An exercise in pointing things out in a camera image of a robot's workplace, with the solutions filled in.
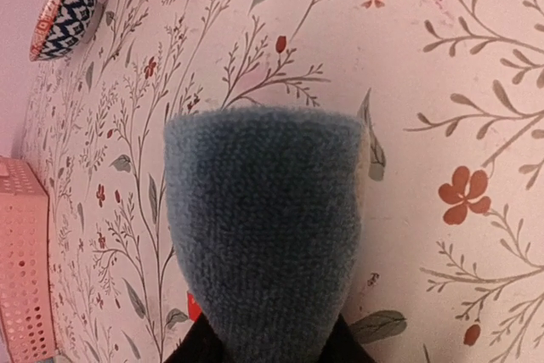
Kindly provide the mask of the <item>blue patterned towel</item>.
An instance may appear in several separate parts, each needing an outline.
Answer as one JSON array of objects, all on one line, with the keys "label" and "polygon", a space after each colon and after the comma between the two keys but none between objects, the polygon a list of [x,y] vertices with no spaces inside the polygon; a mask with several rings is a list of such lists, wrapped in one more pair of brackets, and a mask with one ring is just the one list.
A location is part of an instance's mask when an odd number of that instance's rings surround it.
[{"label": "blue patterned towel", "polygon": [[348,296],[361,222],[360,120],[246,107],[164,132],[178,265],[223,362],[316,362]]}]

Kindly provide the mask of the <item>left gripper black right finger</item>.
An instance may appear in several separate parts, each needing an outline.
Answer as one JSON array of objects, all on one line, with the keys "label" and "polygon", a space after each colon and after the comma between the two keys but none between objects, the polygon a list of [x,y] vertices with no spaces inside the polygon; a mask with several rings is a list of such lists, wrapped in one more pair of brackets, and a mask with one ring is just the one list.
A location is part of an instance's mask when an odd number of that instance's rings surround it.
[{"label": "left gripper black right finger", "polygon": [[319,363],[375,363],[376,361],[366,352],[354,338],[349,325],[342,314],[335,316],[335,322],[328,315],[314,313],[314,325],[323,332],[330,329],[328,337],[320,351],[316,362]]}]

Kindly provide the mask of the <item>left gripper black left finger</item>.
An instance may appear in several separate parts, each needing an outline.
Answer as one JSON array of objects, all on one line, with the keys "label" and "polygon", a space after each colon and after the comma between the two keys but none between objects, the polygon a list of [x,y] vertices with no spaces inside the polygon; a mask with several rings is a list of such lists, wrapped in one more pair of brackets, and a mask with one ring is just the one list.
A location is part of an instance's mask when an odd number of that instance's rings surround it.
[{"label": "left gripper black left finger", "polygon": [[165,363],[222,363],[224,347],[207,317],[200,313],[181,344]]}]

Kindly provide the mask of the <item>pink perforated plastic basket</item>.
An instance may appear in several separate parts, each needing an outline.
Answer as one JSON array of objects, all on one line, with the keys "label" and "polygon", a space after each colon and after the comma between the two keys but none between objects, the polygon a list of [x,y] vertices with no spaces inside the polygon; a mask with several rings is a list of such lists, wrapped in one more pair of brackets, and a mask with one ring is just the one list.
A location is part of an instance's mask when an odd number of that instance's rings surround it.
[{"label": "pink perforated plastic basket", "polygon": [[11,362],[55,355],[48,194],[23,160],[1,159],[1,337]]}]

